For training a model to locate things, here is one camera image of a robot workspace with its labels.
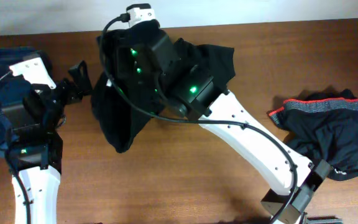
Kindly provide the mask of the black trousers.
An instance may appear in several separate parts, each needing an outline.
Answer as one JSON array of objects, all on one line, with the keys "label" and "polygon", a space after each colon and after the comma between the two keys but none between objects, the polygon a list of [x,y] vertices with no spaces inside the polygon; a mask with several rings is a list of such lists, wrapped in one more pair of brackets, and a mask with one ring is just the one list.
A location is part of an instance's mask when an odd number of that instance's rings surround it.
[{"label": "black trousers", "polygon": [[173,123],[198,123],[211,103],[227,93],[234,78],[234,49],[171,41],[157,21],[98,37],[104,72],[94,87],[91,107],[108,143],[129,150],[152,118],[171,110]]}]

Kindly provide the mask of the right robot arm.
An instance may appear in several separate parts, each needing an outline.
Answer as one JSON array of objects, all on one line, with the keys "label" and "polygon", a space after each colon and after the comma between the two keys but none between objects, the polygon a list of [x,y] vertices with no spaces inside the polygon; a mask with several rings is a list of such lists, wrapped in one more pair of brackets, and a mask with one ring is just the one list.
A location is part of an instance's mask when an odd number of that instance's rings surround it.
[{"label": "right robot arm", "polygon": [[159,118],[157,102],[179,123],[198,124],[251,164],[270,189],[261,203],[272,223],[309,223],[306,208],[330,170],[295,152],[260,124],[227,88],[232,48],[172,41],[162,29],[128,29],[106,44],[114,82],[131,108]]}]

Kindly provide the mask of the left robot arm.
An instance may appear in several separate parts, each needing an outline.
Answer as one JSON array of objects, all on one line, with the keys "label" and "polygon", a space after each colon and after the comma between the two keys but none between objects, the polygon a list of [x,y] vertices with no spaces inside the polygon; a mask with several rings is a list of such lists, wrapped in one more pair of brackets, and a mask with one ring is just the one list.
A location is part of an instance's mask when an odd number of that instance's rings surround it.
[{"label": "left robot arm", "polygon": [[10,67],[12,78],[0,89],[1,112],[9,122],[5,160],[12,174],[16,223],[56,223],[57,195],[62,174],[66,105],[92,92],[85,61],[72,66],[55,83],[41,58]]}]

